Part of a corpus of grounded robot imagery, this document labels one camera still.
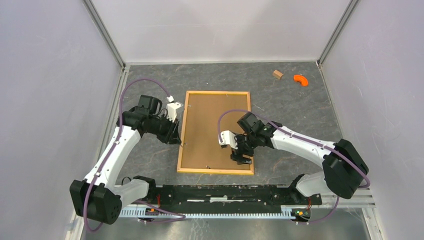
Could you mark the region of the yellow picture frame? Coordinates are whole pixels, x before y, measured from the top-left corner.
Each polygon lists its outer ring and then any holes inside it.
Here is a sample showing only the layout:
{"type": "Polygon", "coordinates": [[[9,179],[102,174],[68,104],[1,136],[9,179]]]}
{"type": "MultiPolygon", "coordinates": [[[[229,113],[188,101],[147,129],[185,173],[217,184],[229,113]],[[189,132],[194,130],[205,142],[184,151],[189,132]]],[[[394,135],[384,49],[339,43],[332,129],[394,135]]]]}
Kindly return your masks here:
{"type": "Polygon", "coordinates": [[[231,160],[231,147],[222,148],[218,134],[242,133],[237,121],[251,110],[248,91],[188,90],[181,124],[177,172],[197,174],[254,174],[254,164],[231,160]]]}

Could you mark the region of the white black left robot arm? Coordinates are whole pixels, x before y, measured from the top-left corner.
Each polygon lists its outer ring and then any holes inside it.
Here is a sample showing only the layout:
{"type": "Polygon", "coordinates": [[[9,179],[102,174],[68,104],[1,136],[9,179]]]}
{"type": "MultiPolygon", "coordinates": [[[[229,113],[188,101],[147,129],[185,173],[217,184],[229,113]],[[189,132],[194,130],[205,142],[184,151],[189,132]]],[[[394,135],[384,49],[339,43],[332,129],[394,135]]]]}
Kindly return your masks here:
{"type": "Polygon", "coordinates": [[[144,134],[151,134],[167,145],[180,145],[178,111],[183,104],[167,98],[162,105],[156,97],[141,95],[138,104],[118,117],[113,136],[100,159],[84,177],[74,180],[70,196],[77,216],[102,224],[113,224],[121,210],[139,200],[151,204],[158,199],[156,182],[135,176],[128,183],[115,186],[129,154],[144,134]]]}

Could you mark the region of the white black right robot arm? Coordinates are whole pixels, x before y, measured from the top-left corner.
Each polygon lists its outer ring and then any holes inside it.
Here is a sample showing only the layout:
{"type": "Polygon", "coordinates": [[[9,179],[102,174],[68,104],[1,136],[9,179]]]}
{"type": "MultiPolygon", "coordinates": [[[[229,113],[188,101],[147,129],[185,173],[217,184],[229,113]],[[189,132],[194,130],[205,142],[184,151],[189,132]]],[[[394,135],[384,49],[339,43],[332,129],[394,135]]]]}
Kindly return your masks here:
{"type": "Polygon", "coordinates": [[[337,142],[316,139],[249,111],[237,124],[242,133],[219,130],[218,142],[223,148],[231,148],[230,158],[239,165],[252,164],[254,150],[268,147],[295,154],[321,168],[317,173],[300,174],[292,182],[288,196],[295,204],[302,204],[312,195],[326,193],[351,199],[357,189],[371,184],[368,166],[346,139],[337,142]]]}

